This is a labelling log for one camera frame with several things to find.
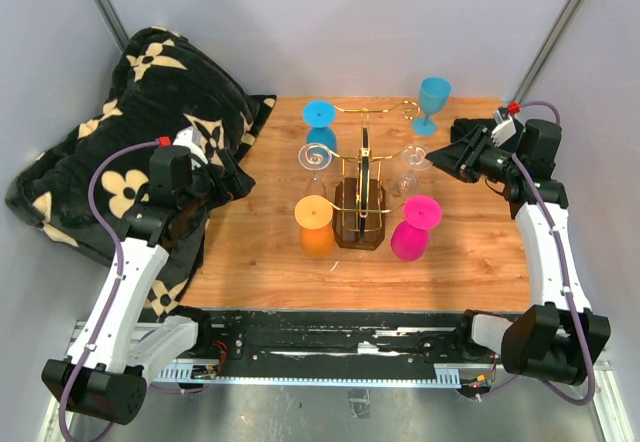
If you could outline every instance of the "white wall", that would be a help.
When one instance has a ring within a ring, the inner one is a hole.
[[[0,0],[0,188],[102,105],[118,50],[92,0]],[[0,209],[2,440],[36,440],[62,357],[105,272]]]
[[[640,0],[586,0],[529,100],[557,103],[556,176],[581,280],[612,324],[611,355],[640,435]]]
[[[131,35],[177,30],[249,92],[507,97],[565,0],[112,0]]]

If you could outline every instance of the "black blanket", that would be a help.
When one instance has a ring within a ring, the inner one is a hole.
[[[275,96],[247,96],[242,88],[184,37],[162,28],[134,35],[113,71],[102,112],[73,129],[13,181],[5,201],[25,222],[105,266],[114,247],[89,210],[89,180],[119,149],[175,137],[186,127],[202,134],[202,148],[226,190],[213,206],[249,193],[254,180],[238,161],[264,126]],[[117,228],[148,182],[153,149],[114,161],[96,187],[96,204]],[[202,263],[206,213],[174,248],[149,293],[158,315],[169,312]]]

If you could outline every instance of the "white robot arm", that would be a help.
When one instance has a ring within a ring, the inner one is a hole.
[[[551,178],[561,129],[528,120],[516,133],[506,109],[494,117],[493,132],[478,124],[427,159],[464,182],[484,176],[504,184],[502,195],[525,245],[532,307],[513,323],[496,314],[466,311],[456,329],[457,349],[467,359],[490,350],[512,374],[578,385],[611,328],[606,317],[592,313],[582,291],[567,233],[567,195],[563,184]],[[508,139],[515,142],[510,150],[504,145]]]
[[[193,169],[207,169],[199,138],[197,131],[188,128],[173,145],[156,149],[150,160],[149,201],[138,200],[123,218],[122,273],[118,273],[116,256],[82,333],[64,360],[51,359],[43,369],[42,380],[58,400],[67,383],[73,384],[67,410],[127,424],[137,415],[147,386],[172,360],[184,352],[211,347],[209,316],[198,309],[174,311],[177,315],[166,317],[158,329],[130,347],[153,282],[176,241],[189,235],[189,218],[208,212],[215,191],[209,175],[202,176],[198,188],[204,185],[207,190],[177,202],[195,183]],[[96,328],[99,332],[91,343]],[[71,374],[78,365],[74,378]]]

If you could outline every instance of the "cyan wine glass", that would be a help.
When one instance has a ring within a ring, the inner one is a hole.
[[[433,135],[436,123],[431,119],[446,105],[451,94],[451,84],[442,77],[429,77],[420,84],[418,103],[424,112],[424,117],[414,119],[412,128],[418,135]]]
[[[302,118],[311,126],[307,134],[307,144],[322,144],[338,152],[336,134],[329,128],[336,118],[336,109],[330,102],[326,100],[309,102],[302,111]]]

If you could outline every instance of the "wire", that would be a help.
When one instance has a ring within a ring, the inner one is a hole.
[[[491,382],[495,382],[496,380],[496,369],[498,368],[498,354],[493,354],[493,366],[491,367],[491,372],[487,372],[483,374],[485,377],[491,376]]]
[[[525,107],[532,107],[534,105],[541,105],[543,107],[551,109],[551,112],[553,112],[553,115],[555,115],[556,117],[556,124],[560,125],[560,112],[558,111],[556,106],[550,102],[544,102],[542,100],[532,100],[530,102],[524,102],[520,104],[520,108],[523,109]]]
[[[540,192],[538,191],[535,182],[531,178],[529,171],[524,166],[524,164],[518,159],[518,156],[513,153],[511,154],[511,159],[518,167],[518,170],[522,173],[524,180],[527,182],[529,189],[533,193],[533,196],[536,199],[538,207],[542,211],[544,218],[546,219],[549,227],[551,229],[551,233],[553,234],[553,239],[556,243],[556,249],[558,250],[558,258],[560,260],[560,272],[562,273],[562,285],[568,289],[565,290],[565,298],[567,299],[567,305],[569,305],[569,312],[571,313],[571,319],[573,321],[573,325],[575,327],[575,332],[578,337],[578,342],[580,344],[580,351],[582,352],[582,359],[584,361],[584,365],[587,371],[587,393],[582,399],[574,399],[573,397],[565,394],[560,389],[558,389],[551,382],[545,380],[542,381],[547,387],[549,387],[555,394],[559,395],[562,399],[570,402],[574,405],[587,405],[593,400],[593,396],[596,391],[596,378],[595,373],[593,371],[593,362],[591,361],[591,354],[589,353],[589,345],[587,344],[587,338],[584,334],[584,329],[582,328],[582,322],[580,321],[580,316],[578,314],[578,309],[576,308],[575,301],[573,300],[573,293],[571,292],[571,281],[569,279],[569,266],[567,264],[567,256],[564,250],[564,243],[562,242],[562,238],[560,237],[560,233],[557,230],[554,230],[556,225],[553,220],[549,209],[544,203]]]
[[[489,187],[489,190],[491,190],[493,193],[498,194],[498,195],[502,195],[502,192],[500,192],[498,189],[496,189],[495,187],[491,187],[489,185],[489,179],[487,179],[486,177],[484,178],[484,185],[486,185],[487,187]]]
[[[479,396],[479,397],[480,397],[480,400],[485,399],[485,398],[487,398],[487,397],[492,397],[492,396],[494,396],[494,395],[496,395],[496,394],[499,394],[499,393],[500,393],[500,392],[502,392],[503,390],[505,390],[505,389],[507,389],[507,388],[511,387],[511,385],[513,385],[513,383],[514,383],[516,380],[518,380],[519,378],[520,378],[520,376],[518,376],[518,375],[515,375],[515,376],[511,377],[511,378],[510,378],[509,380],[507,380],[504,384],[502,384],[502,385],[500,385],[500,386],[496,387],[495,389],[491,389],[491,391],[490,391],[490,392],[487,392],[487,393],[482,394],[481,396]]]
[[[111,240],[115,245],[117,277],[113,282],[113,286],[111,287],[111,292],[109,292],[109,297],[107,298],[107,302],[105,303],[104,308],[102,309],[102,312],[98,317],[96,326],[94,327],[93,331],[91,332],[91,335],[89,336],[87,345],[95,344],[96,340],[98,340],[98,337],[100,335],[100,330],[102,330],[102,326],[104,325],[107,315],[109,314],[109,310],[111,309],[111,306],[113,305],[113,301],[115,300],[116,295],[118,293],[118,289],[120,288],[120,282],[122,280],[122,274],[124,272],[124,253],[122,250],[122,243],[120,242],[120,239],[118,238],[118,235],[116,234],[113,227],[111,227],[109,223],[104,219],[104,217],[102,217],[102,215],[98,211],[98,208],[96,207],[95,194],[94,194],[96,183],[98,181],[98,178],[102,174],[102,172],[104,172],[104,169],[111,162],[116,160],[118,157],[121,157],[122,155],[128,154],[129,152],[133,152],[139,149],[147,149],[147,148],[152,148],[157,146],[158,146],[158,141],[154,140],[152,142],[143,142],[141,144],[135,144],[111,154],[109,157],[107,157],[104,160],[104,162],[102,162],[102,164],[98,166],[96,171],[93,173],[91,180],[89,181],[89,190],[88,190],[89,208],[91,209],[91,213],[96,218],[98,223],[109,234],[109,237],[111,237]],[[71,394],[71,389],[73,388],[73,384],[75,384],[78,378],[78,375],[80,374],[80,371],[82,370],[85,362],[89,358],[89,353],[90,353],[89,349],[85,347],[84,351],[82,352],[78,361],[76,362],[75,367],[71,371],[71,374],[69,375],[69,379],[67,380],[67,383],[65,384],[64,389],[62,390],[62,395],[60,396],[60,407],[58,409],[58,425],[60,427],[60,432],[62,433],[64,440],[66,440],[67,442],[78,442],[78,440],[75,439],[73,435],[71,435],[71,432],[69,432],[65,411],[67,408],[67,404],[69,403],[69,395]],[[113,422],[110,422],[109,425],[107,425],[107,427],[102,431],[102,433],[98,435],[96,438],[92,439],[90,442],[98,442],[103,440],[106,437],[106,435],[109,433],[112,427],[113,427]]]
[[[217,373],[219,375],[220,369],[222,369],[222,365],[227,361],[227,344],[225,344],[221,340],[217,340],[213,343],[213,346],[220,349],[220,358],[218,359],[217,369]],[[163,387],[157,387],[153,384],[149,384],[149,389],[153,390],[154,392],[158,392],[159,394],[165,395],[202,394],[204,392],[207,392],[208,390],[211,390],[213,385],[213,383],[210,383],[207,387],[199,387],[197,389],[165,389]]]

